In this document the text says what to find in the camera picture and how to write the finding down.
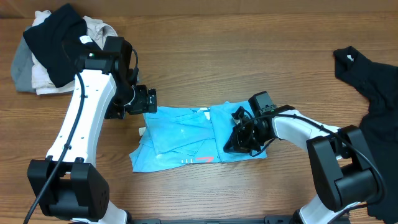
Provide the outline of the light blue t-shirt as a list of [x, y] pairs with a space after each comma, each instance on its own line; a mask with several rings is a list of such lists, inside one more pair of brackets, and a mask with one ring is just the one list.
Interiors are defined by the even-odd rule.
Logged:
[[227, 153], [223, 147], [234, 122], [231, 114], [247, 101], [225, 102], [204, 108], [160, 106], [144, 114], [146, 131], [130, 153], [134, 172], [157, 172], [187, 164], [225, 163], [253, 159], [249, 154]]

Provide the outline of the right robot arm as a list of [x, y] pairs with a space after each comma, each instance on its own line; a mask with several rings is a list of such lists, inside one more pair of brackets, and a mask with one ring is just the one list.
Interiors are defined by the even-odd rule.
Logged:
[[293, 215], [266, 216], [265, 223], [349, 223], [352, 210], [382, 202], [387, 185], [375, 165], [362, 131], [356, 126], [328, 126], [302, 115], [293, 106], [275, 105], [268, 92], [240, 106], [224, 152], [262, 154], [276, 139], [308, 153], [316, 196]]

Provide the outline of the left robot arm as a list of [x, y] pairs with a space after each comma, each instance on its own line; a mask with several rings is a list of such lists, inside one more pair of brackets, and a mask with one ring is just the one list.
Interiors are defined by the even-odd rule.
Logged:
[[97, 143], [105, 120], [155, 113], [156, 91], [138, 84], [137, 52], [123, 37], [108, 37], [102, 50], [85, 49], [72, 69], [75, 86], [58, 136], [46, 157], [28, 166], [32, 208], [72, 223], [131, 223], [96, 169]]

